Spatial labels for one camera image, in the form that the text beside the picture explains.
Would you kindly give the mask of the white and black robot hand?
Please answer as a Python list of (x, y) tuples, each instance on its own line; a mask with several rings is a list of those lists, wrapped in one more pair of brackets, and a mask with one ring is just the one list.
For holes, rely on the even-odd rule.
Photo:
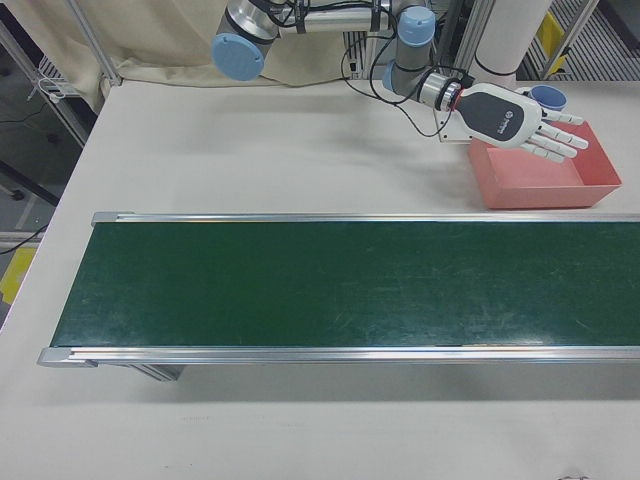
[(491, 83), (462, 89), (450, 104), (474, 138), (502, 149), (520, 148), (561, 163), (589, 147), (589, 141), (555, 127), (581, 125), (583, 119), (549, 110), (521, 92)]

